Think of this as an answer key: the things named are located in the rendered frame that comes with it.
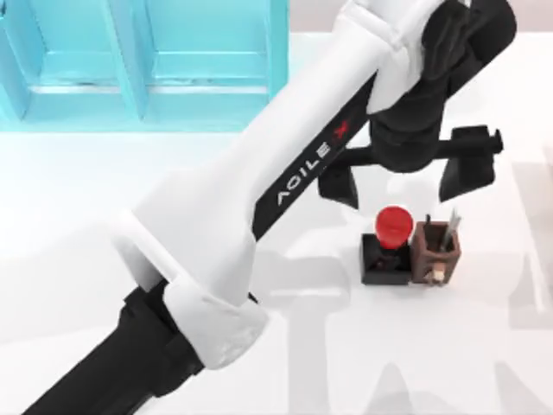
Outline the grey ruler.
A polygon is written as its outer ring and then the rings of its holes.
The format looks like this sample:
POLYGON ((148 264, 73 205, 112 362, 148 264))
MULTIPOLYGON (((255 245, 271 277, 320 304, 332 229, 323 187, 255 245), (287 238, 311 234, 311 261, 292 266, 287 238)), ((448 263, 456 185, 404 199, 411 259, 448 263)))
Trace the grey ruler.
POLYGON ((449 244, 450 240, 453 238, 453 233, 457 229, 457 227, 459 226, 460 221, 461 221, 461 217, 457 213, 457 210, 454 208, 451 215, 450 215, 446 230, 445 230, 444 234, 442 235, 442 240, 441 240, 441 244, 440 244, 440 251, 441 252, 445 252, 447 250, 448 244, 449 244))

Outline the black square stamp base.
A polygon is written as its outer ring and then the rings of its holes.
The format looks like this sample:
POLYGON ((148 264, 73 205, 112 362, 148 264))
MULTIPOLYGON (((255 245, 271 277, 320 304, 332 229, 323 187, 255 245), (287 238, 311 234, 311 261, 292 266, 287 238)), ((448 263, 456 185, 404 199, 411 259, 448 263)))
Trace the black square stamp base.
POLYGON ((412 279, 410 244, 384 248, 374 233, 361 238, 361 282, 364 285, 407 285, 412 279))

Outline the light blue rack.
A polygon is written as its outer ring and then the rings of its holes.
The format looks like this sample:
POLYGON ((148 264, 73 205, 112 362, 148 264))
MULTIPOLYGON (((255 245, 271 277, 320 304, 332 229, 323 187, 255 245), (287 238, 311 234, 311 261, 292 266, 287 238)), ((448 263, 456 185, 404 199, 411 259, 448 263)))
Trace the light blue rack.
POLYGON ((0 131, 238 131, 289 77, 289 0, 0 0, 0 131))

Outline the red round stamp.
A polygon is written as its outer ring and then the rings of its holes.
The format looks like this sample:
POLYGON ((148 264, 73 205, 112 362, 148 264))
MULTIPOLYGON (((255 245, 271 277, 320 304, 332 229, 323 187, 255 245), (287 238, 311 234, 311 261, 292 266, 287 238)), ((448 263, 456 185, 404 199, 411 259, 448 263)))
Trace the red round stamp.
POLYGON ((376 216, 374 229, 384 249, 395 250, 403 246, 414 228, 414 220, 404 207, 384 207, 376 216))

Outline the brown pen holder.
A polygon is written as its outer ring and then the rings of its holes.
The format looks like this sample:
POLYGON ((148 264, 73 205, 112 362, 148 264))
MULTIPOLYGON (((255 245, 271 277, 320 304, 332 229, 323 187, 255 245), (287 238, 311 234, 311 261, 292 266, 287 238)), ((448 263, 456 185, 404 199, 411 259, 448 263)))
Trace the brown pen holder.
POLYGON ((451 279, 461 256, 461 246, 458 233, 455 230, 453 238, 445 252, 440 251, 442 236, 447 222, 431 221, 431 243, 426 245, 423 225, 418 221, 410 242, 410 262, 412 270, 411 282, 414 284, 444 285, 451 279))

